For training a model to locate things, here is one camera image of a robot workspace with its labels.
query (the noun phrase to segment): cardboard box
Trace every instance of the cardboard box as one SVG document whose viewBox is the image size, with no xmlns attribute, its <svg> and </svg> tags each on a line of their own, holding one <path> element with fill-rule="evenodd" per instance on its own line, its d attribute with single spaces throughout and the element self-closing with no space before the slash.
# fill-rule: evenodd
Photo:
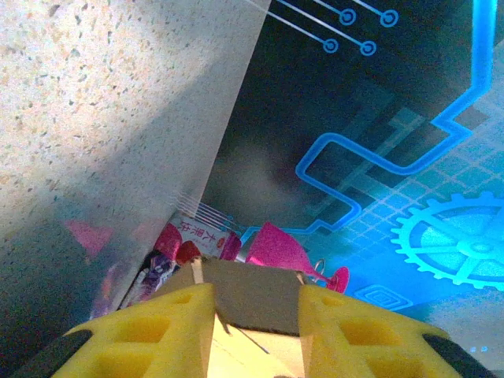
<svg viewBox="0 0 504 378">
<path fill-rule="evenodd" d="M 278 369 L 280 363 L 286 367 L 283 375 L 276 372 L 274 376 L 304 376 L 298 296 L 299 288 L 311 283 L 304 274 L 215 258 L 196 258 L 172 276 L 154 297 L 202 283 L 212 283 L 215 288 L 220 321 L 215 328 L 231 326 L 228 327 L 229 333 L 224 333 L 229 338 L 229 344 L 225 346 L 226 338 L 219 333 L 218 345 L 235 360 L 233 363 L 252 355 L 243 352 L 245 347 L 232 346 L 236 344 L 236 332 L 240 332 L 242 341 L 245 336 L 251 341 L 247 347 L 258 349 L 254 364 L 261 364 L 258 355 L 263 353 L 265 365 Z"/>
</svg>

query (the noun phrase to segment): speckled stone wall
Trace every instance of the speckled stone wall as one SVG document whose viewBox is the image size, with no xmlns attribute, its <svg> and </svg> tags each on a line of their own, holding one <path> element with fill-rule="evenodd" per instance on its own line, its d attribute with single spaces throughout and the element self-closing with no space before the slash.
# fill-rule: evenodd
<svg viewBox="0 0 504 378">
<path fill-rule="evenodd" d="M 3 369 L 85 321 L 110 266 L 125 290 L 171 193 L 201 195 L 264 17 L 243 0 L 0 2 Z"/>
</svg>

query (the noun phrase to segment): yellow robot part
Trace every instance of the yellow robot part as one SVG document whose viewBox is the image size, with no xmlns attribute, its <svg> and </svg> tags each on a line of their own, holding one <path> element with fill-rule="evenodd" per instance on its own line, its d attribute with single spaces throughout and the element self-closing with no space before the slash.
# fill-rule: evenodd
<svg viewBox="0 0 504 378">
<path fill-rule="evenodd" d="M 314 285 L 299 292 L 309 378 L 460 378 L 424 340 L 439 328 Z"/>
<path fill-rule="evenodd" d="M 93 336 L 53 378 L 206 377 L 214 303 L 201 283 L 75 327 Z"/>
</svg>

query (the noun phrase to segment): granite surface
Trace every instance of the granite surface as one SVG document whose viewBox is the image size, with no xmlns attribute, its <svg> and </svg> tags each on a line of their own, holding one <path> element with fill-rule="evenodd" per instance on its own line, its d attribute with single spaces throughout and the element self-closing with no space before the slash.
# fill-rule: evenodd
<svg viewBox="0 0 504 378">
<path fill-rule="evenodd" d="M 264 18 L 243 0 L 0 3 L 4 369 L 85 321 L 110 266 L 125 290 L 172 193 L 200 198 Z"/>
</svg>

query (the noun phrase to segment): gear graphic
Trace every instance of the gear graphic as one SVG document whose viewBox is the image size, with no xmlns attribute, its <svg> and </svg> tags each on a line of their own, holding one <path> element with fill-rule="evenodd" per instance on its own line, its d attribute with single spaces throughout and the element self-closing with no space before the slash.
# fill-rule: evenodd
<svg viewBox="0 0 504 378">
<path fill-rule="evenodd" d="M 478 198 L 451 195 L 448 202 L 427 201 L 424 209 L 410 208 L 409 218 L 399 217 L 393 228 L 406 262 L 448 278 L 456 285 L 504 291 L 504 199 L 491 192 Z"/>
</svg>

